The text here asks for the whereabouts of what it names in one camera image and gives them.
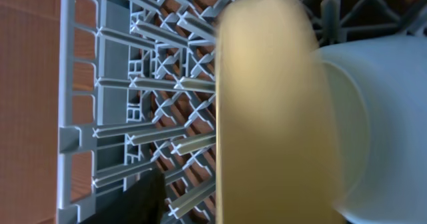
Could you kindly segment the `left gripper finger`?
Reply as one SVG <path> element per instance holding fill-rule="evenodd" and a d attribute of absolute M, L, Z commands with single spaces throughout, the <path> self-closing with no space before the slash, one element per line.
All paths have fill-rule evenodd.
<path fill-rule="evenodd" d="M 159 169 L 147 171 L 121 197 L 83 224 L 160 224 L 165 199 L 165 175 Z"/>

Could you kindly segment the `yellow plate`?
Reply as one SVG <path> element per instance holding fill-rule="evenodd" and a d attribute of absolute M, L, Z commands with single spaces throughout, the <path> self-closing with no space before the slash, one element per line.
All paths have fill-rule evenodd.
<path fill-rule="evenodd" d="M 216 221 L 342 223 L 338 134 L 300 0 L 236 0 L 216 37 Z"/>

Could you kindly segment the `light blue bowl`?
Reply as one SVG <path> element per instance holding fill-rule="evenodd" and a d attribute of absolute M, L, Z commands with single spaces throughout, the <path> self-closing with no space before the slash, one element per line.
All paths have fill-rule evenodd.
<path fill-rule="evenodd" d="M 426 39 L 391 35 L 318 50 L 352 223 L 426 222 Z"/>

